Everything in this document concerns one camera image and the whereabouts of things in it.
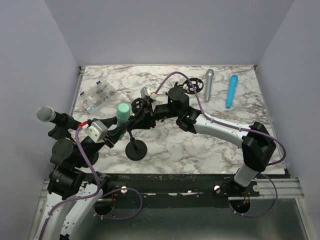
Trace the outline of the black round-base shock mount stand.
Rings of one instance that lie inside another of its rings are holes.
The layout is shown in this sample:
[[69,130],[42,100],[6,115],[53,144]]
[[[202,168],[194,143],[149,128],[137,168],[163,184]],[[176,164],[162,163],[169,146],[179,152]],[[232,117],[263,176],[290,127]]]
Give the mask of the black round-base shock mount stand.
[[141,97],[136,98],[132,103],[131,103],[131,110],[133,114],[136,117],[139,117],[143,114],[144,108],[145,108],[145,100],[142,99]]

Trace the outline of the teal microphone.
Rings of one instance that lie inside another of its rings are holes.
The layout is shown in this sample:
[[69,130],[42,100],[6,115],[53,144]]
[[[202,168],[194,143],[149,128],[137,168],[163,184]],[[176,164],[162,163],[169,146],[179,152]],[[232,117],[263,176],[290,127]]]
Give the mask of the teal microphone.
[[130,115],[131,115],[130,105],[127,103],[120,103],[116,109],[116,119],[117,119],[116,127],[119,127],[127,123]]

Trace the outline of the black round-base clip stand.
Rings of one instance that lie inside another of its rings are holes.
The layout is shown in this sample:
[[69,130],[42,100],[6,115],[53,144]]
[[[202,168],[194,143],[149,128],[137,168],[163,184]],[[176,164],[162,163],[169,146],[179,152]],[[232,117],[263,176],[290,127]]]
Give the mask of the black round-base clip stand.
[[128,123],[126,131],[129,134],[129,143],[125,147],[125,154],[132,161],[140,161],[146,156],[148,148],[142,140],[133,136],[132,130],[132,125]]

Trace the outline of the grey microphone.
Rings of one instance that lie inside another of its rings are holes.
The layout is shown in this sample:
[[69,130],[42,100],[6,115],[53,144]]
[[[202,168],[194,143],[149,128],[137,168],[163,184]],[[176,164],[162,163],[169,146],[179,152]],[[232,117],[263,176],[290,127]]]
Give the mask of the grey microphone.
[[211,98],[212,82],[214,78],[214,71],[211,68],[207,70],[205,74],[205,78],[206,78],[206,81],[205,81],[204,100],[206,103],[208,103]]

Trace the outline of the blue microphone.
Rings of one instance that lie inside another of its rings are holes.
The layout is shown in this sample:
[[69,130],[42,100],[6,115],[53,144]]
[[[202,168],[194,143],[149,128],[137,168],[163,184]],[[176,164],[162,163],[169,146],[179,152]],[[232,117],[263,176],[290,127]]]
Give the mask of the blue microphone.
[[230,109],[232,107],[237,83],[238,83],[238,76],[232,75],[229,79],[228,92],[227,92],[227,98],[225,103],[225,107],[227,109]]

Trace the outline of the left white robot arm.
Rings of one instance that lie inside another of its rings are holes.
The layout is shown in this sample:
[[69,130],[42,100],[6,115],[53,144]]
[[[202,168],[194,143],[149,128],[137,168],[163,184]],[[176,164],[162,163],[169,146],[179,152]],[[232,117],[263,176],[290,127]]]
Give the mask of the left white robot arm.
[[57,112],[39,119],[55,124],[48,135],[56,143],[46,206],[34,239],[71,240],[94,203],[110,194],[111,185],[100,179],[93,165],[103,146],[112,148],[118,142],[127,122],[115,116],[81,123]]

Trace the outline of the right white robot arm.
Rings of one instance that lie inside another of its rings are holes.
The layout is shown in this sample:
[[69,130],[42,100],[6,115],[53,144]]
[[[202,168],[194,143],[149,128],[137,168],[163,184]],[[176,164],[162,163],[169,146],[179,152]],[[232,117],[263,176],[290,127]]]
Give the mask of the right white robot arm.
[[218,120],[190,106],[190,98],[180,87],[173,87],[167,93],[167,103],[152,106],[154,94],[144,94],[131,103],[133,116],[127,130],[148,130],[156,121],[176,118],[177,126],[185,132],[209,135],[222,139],[242,149],[243,164],[230,183],[230,191],[241,196],[248,190],[249,183],[263,172],[275,149],[274,138],[259,122],[241,125]]

